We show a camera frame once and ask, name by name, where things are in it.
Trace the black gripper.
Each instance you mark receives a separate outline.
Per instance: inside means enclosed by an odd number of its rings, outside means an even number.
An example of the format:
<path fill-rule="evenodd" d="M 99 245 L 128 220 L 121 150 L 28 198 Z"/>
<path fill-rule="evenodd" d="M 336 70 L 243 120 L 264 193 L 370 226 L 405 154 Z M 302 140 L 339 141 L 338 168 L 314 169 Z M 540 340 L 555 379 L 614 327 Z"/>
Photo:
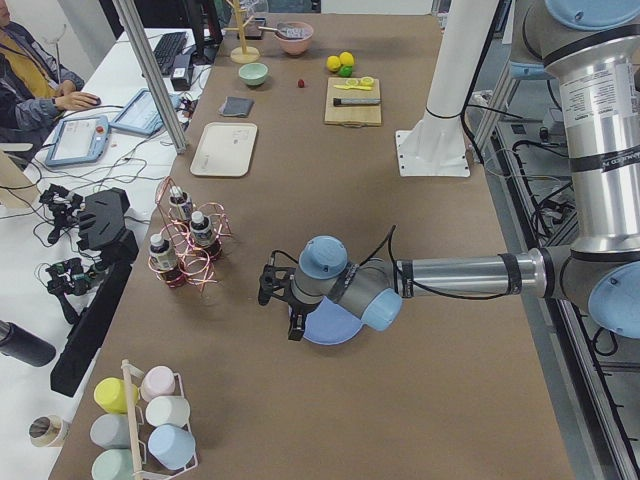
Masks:
<path fill-rule="evenodd" d="M 306 317 L 313 311 L 313 298 L 303 292 L 296 280 L 296 269 L 290 267 L 286 278 L 288 279 L 287 303 L 290 307 L 288 339 L 301 341 L 306 329 Z"/>

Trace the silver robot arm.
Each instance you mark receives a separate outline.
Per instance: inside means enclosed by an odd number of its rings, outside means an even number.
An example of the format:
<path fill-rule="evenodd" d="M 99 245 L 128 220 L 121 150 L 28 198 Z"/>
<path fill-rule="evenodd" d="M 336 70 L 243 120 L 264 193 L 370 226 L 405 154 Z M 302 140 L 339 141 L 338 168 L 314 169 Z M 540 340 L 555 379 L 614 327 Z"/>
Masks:
<path fill-rule="evenodd" d="M 635 1 L 519 1 L 510 70 L 558 80 L 578 221 L 566 246 L 467 259 L 353 263 L 331 236 L 311 239 L 295 268 L 259 300 L 281 297 L 288 336 L 330 300 L 376 330 L 419 294 L 487 300 L 532 291 L 564 299 L 599 326 L 639 334 L 639 100 L 632 57 L 639 46 Z"/>

